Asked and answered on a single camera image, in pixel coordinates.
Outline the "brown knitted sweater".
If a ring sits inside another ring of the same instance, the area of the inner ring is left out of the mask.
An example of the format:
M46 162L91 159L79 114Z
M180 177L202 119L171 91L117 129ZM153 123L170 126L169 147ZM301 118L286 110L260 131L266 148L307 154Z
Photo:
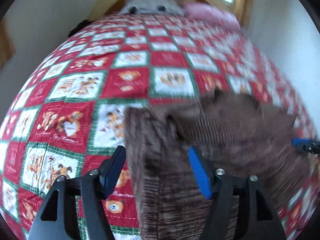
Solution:
M216 90L185 102L129 107L124 137L142 239L198 239L211 201L188 159L203 156L230 175L256 175L279 210L310 178L291 145L295 117L247 94Z

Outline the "red checkered Christmas quilt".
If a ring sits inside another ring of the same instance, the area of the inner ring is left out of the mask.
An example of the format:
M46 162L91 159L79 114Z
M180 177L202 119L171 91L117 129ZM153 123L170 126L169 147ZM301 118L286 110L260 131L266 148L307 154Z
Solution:
M123 143L126 107L245 92L315 130L276 66L238 31L172 15L106 16L59 45L34 70L1 124L1 215L27 239L57 176L96 168Z

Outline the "pink pillow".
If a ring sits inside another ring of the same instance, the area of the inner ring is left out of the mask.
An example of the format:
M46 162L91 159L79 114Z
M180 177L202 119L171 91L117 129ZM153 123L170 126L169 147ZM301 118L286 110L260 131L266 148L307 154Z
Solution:
M191 2L183 6L186 14L193 19L219 25L228 30L240 31L240 24L231 12L220 10L206 3Z

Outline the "grey white patterned pillow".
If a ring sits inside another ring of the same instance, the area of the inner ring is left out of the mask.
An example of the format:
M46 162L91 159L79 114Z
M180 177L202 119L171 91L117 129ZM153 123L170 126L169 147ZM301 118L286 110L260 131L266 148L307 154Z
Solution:
M185 11L175 0L126 0L118 14L184 16Z

